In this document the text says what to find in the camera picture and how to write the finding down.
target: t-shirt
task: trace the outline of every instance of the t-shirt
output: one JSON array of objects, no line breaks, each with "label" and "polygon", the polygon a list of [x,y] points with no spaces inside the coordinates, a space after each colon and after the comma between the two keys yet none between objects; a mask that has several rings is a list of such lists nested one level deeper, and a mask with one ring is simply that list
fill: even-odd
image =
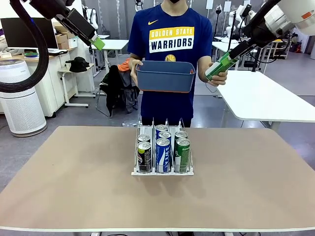
[{"label": "t-shirt", "polygon": [[[184,61],[197,68],[198,60],[211,56],[212,25],[189,8],[181,16],[170,16],[161,5],[136,13],[128,51],[145,60]],[[195,78],[190,93],[144,91],[141,116],[179,121],[193,118]]]}]

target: yellow round emblem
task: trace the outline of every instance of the yellow round emblem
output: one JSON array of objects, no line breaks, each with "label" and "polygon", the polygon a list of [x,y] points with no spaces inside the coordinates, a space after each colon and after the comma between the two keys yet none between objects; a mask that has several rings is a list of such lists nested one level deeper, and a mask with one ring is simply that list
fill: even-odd
[{"label": "yellow round emblem", "polygon": [[176,61],[176,58],[174,55],[170,54],[166,56],[165,61]]}]

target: neck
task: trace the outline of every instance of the neck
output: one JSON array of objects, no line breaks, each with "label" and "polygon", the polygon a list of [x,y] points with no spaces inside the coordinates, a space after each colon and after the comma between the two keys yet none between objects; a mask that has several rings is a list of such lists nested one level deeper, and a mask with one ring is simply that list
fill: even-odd
[{"label": "neck", "polygon": [[164,0],[161,4],[162,10],[170,16],[181,16],[187,9],[186,0],[179,0],[177,3],[172,3],[170,0]]}]

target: paper on wall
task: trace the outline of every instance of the paper on wall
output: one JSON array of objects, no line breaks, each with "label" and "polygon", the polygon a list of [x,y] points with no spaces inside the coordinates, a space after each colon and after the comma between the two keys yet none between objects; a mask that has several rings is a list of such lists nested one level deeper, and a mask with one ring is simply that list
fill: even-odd
[{"label": "paper on wall", "polygon": [[224,4],[224,12],[230,12],[231,11],[231,1],[226,1]]},{"label": "paper on wall", "polygon": [[250,3],[251,3],[251,0],[244,0],[244,6],[247,6]]},{"label": "paper on wall", "polygon": [[207,0],[207,6],[206,9],[212,9],[213,8],[213,0]]}]

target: computer monitor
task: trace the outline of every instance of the computer monitor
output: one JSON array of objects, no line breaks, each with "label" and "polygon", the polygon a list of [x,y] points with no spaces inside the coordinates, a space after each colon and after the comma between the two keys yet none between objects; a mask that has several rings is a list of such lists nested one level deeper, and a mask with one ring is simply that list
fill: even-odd
[{"label": "computer monitor", "polygon": [[[47,47],[49,49],[58,49],[51,20],[46,20],[45,18],[33,19],[42,32],[47,43]],[[1,24],[8,48],[37,49],[33,36],[20,18],[2,18]]]}]

